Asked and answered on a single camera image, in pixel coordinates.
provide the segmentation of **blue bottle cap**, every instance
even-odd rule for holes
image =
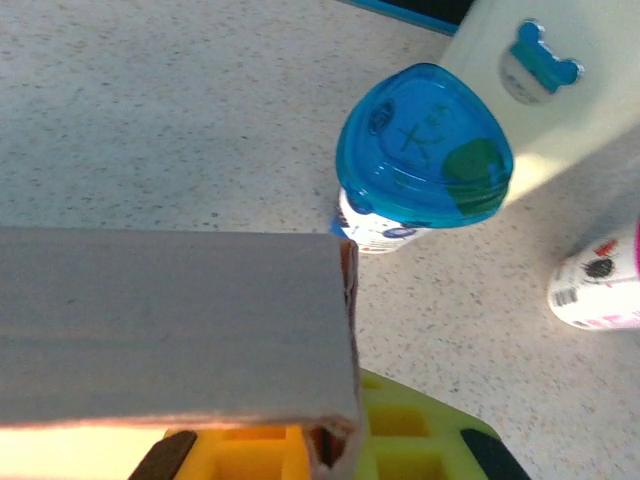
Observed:
[[[418,64],[378,84],[354,108],[336,168],[356,211],[451,228],[500,208],[513,154],[477,95],[442,67]]]

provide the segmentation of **speckled countertop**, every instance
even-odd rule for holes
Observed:
[[[325,231],[348,110],[446,45],[335,0],[2,0],[0,223]],[[534,478],[638,478],[640,335],[544,301],[637,213],[638,152],[635,131],[485,224],[363,258],[363,365],[478,415]]]

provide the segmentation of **barcode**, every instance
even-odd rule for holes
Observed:
[[[553,294],[553,303],[556,307],[564,307],[570,303],[576,303],[578,301],[578,293],[575,288],[568,290],[562,290]]]

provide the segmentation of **granite countertop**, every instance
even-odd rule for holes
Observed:
[[[0,223],[326,231],[349,109],[447,42],[335,0],[4,0]],[[544,290],[638,212],[638,152],[362,258],[363,366],[479,416],[534,478],[637,478],[640,335],[566,326]]]

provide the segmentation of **cardboard box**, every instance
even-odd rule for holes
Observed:
[[[122,479],[169,427],[299,424],[313,478],[351,480],[356,259],[330,235],[0,230],[0,478]]]

